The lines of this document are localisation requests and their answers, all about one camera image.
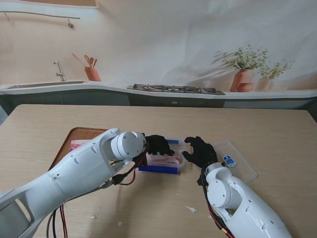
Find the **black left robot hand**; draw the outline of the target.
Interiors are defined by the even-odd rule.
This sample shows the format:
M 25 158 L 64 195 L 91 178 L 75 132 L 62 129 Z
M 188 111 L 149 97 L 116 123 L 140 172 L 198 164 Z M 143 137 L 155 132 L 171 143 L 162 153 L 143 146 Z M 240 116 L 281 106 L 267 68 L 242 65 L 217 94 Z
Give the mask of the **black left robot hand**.
M 161 135 L 150 135 L 145 137 L 147 142 L 147 153 L 151 155 L 168 155 L 173 156 L 174 151 L 171 150 L 168 141 Z

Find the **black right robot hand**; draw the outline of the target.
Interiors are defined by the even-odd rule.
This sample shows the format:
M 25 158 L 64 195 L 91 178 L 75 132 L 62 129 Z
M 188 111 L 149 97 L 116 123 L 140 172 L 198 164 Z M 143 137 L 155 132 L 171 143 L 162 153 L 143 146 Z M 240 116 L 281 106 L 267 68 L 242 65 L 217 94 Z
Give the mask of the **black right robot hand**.
M 205 143 L 199 136 L 186 137 L 184 142 L 189 143 L 193 149 L 192 154 L 187 151 L 182 152 L 182 155 L 188 162 L 200 168 L 218 162 L 214 147 L 209 143 Z

